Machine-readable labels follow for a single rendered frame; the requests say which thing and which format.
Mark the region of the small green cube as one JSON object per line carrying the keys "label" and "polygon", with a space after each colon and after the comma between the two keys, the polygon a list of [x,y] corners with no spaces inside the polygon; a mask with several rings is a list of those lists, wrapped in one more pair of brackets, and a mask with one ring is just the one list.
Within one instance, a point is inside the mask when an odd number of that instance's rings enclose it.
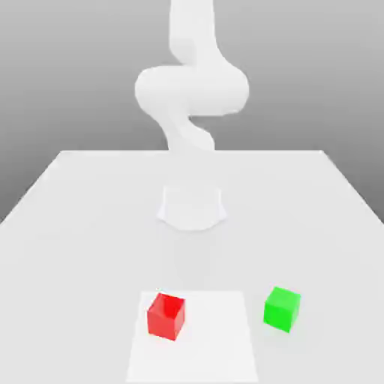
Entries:
{"label": "small green cube", "polygon": [[300,294],[275,286],[265,300],[263,322],[290,333],[299,315],[300,302]]}

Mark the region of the small red cube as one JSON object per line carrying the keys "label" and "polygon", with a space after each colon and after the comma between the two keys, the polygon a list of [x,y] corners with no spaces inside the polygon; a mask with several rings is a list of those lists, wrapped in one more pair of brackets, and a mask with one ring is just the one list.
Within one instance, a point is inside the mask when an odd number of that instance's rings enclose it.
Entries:
{"label": "small red cube", "polygon": [[146,318],[150,335],[175,341],[185,323],[185,299],[159,292]]}

